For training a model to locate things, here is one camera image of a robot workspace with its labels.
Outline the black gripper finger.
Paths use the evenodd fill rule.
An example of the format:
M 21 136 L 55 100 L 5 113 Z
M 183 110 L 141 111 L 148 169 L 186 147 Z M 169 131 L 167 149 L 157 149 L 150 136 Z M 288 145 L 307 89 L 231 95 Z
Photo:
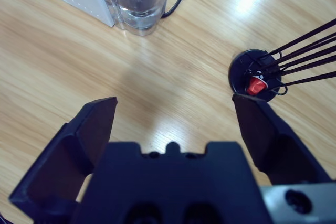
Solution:
M 293 129 L 264 100 L 234 94 L 242 139 L 273 185 L 329 183 L 330 176 Z
M 9 196 L 30 217 L 70 217 L 85 178 L 107 145 L 117 106 L 115 97 L 85 104 L 64 124 Z

